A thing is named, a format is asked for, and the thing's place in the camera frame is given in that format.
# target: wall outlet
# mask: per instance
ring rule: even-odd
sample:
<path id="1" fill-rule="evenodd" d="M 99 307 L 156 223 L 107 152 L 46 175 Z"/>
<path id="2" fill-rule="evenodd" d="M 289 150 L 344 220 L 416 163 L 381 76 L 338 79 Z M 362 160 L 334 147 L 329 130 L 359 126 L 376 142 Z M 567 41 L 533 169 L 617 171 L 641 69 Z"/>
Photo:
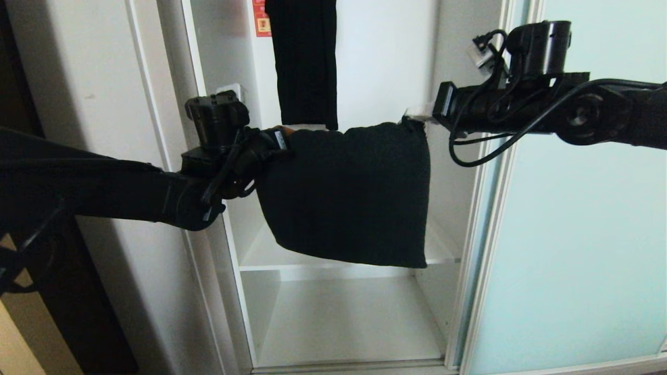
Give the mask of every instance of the wall outlet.
<path id="1" fill-rule="evenodd" d="M 240 83 L 232 83 L 231 85 L 221 86 L 215 89 L 215 93 L 221 93 L 222 91 L 232 90 L 236 93 L 236 97 L 239 98 L 239 101 L 245 103 L 245 99 L 248 95 L 248 91 L 245 87 L 241 86 Z"/>

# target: white shelf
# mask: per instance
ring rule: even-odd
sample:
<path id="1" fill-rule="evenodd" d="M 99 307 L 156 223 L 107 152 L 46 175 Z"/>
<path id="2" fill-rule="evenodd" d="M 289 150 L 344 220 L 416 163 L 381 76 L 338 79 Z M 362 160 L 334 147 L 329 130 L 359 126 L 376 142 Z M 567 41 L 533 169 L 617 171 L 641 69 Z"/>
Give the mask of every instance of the white shelf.
<path id="1" fill-rule="evenodd" d="M 455 250 L 454 246 L 456 245 L 453 241 L 445 237 L 444 234 L 439 234 L 430 224 L 426 226 L 424 255 L 426 256 L 427 264 L 460 262 L 460 258 L 455 258 L 452 255 L 452 250 Z M 264 225 L 253 241 L 250 250 L 241 260 L 239 268 L 241 271 L 262 271 L 352 266 L 372 267 L 364 264 L 322 259 L 289 251 L 275 242 L 271 230 L 267 225 Z"/>
<path id="2" fill-rule="evenodd" d="M 282 282 L 260 367 L 442 357 L 413 277 Z"/>

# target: black pants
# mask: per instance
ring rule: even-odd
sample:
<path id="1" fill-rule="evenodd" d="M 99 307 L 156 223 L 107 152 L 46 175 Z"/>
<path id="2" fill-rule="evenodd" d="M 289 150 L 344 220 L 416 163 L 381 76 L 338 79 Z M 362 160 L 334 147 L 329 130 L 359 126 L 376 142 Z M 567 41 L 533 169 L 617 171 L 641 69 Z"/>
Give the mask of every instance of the black pants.
<path id="1" fill-rule="evenodd" d="M 338 129 L 336 0 L 266 0 L 283 124 Z"/>

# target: red label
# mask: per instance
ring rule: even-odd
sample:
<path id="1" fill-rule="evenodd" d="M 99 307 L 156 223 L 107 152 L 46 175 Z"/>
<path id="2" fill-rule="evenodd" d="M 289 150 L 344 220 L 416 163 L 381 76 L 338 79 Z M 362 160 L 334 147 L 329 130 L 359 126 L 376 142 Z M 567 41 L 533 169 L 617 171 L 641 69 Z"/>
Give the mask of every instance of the red label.
<path id="1" fill-rule="evenodd" d="M 264 10 L 264 0 L 252 0 L 253 12 L 255 13 L 255 31 L 258 37 L 271 36 L 271 23 L 269 15 Z"/>

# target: black cloth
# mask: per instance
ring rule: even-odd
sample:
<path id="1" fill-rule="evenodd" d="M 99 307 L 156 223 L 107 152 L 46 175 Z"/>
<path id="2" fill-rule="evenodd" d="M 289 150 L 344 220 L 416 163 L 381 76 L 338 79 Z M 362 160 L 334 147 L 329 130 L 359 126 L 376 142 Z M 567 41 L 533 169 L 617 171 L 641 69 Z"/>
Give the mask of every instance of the black cloth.
<path id="1" fill-rule="evenodd" d="M 336 0 L 266 0 L 283 124 L 338 129 Z"/>
<path id="2" fill-rule="evenodd" d="M 299 130 L 294 156 L 257 180 L 277 243 L 345 262 L 425 268 L 430 157 L 424 125 Z"/>

